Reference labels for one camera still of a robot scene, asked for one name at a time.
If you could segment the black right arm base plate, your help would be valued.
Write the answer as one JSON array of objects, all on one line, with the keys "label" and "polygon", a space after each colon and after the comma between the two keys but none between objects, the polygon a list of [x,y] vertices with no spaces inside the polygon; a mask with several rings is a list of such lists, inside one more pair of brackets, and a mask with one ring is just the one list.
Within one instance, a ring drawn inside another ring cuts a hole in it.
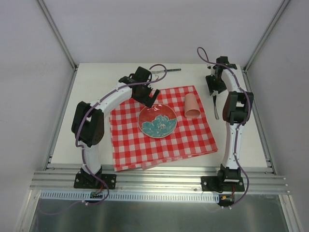
[{"label": "black right arm base plate", "polygon": [[245,187],[243,178],[241,177],[237,182],[221,181],[217,176],[202,176],[201,178],[202,191],[214,191],[218,193],[223,192],[244,192]]}]

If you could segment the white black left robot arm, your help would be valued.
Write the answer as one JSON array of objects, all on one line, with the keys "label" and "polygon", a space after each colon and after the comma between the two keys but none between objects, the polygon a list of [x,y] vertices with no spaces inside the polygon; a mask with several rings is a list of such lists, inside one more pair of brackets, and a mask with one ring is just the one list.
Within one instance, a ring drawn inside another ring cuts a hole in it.
[{"label": "white black left robot arm", "polygon": [[78,103],[71,131],[75,136],[75,146],[82,150],[81,172],[87,173],[84,181],[96,188],[101,184],[101,165],[99,164],[98,144],[105,132],[105,117],[123,102],[134,99],[150,108],[154,104],[160,91],[153,89],[150,84],[161,81],[167,75],[167,71],[159,77],[149,69],[138,67],[134,73],[120,78],[116,86],[105,96],[91,103],[81,101]]}]

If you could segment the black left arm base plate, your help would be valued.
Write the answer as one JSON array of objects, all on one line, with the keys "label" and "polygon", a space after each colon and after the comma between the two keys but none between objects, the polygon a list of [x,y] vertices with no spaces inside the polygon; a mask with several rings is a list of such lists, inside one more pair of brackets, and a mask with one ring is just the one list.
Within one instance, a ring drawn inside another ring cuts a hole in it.
[{"label": "black left arm base plate", "polygon": [[[99,178],[105,182],[109,189],[116,188],[116,174],[102,174]],[[100,189],[101,186],[102,182],[88,173],[77,173],[73,184],[75,189]]]}]

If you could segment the red teal ceramic plate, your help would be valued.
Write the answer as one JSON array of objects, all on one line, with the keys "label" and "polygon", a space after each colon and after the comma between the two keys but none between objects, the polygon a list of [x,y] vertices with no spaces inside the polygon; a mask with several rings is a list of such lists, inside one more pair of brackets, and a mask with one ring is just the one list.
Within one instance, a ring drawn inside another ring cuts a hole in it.
[{"label": "red teal ceramic plate", "polygon": [[161,139],[172,134],[177,126],[177,116],[166,104],[153,104],[152,108],[144,107],[138,116],[138,126],[148,137]]}]

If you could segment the salmon pink plastic cup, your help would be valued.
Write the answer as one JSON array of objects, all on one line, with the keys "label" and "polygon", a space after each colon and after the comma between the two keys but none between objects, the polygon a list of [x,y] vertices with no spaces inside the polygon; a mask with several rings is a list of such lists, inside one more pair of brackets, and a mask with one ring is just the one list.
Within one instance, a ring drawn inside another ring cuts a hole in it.
[{"label": "salmon pink plastic cup", "polygon": [[190,119],[200,116],[199,105],[194,93],[188,93],[184,98],[184,115]]}]

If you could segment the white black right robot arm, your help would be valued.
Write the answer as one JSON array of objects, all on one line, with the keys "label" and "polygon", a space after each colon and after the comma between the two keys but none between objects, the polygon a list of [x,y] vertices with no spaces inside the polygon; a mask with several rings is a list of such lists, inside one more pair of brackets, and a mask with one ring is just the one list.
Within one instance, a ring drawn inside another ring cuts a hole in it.
[{"label": "white black right robot arm", "polygon": [[250,118],[254,94],[240,86],[236,76],[236,64],[231,64],[228,57],[220,56],[211,67],[213,72],[205,77],[210,96],[213,98],[215,118],[219,119],[216,96],[225,90],[228,92],[222,118],[226,122],[225,155],[218,171],[216,186],[228,190],[241,180],[239,167],[240,147],[244,126]]}]

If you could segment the silver table knife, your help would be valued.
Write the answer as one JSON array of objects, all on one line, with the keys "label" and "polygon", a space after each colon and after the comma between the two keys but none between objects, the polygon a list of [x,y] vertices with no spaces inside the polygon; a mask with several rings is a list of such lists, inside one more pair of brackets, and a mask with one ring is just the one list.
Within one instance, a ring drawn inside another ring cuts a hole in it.
[{"label": "silver table knife", "polygon": [[216,105],[217,95],[213,95],[212,99],[213,99],[214,116],[216,120],[219,120],[219,115],[218,115],[217,105]]}]

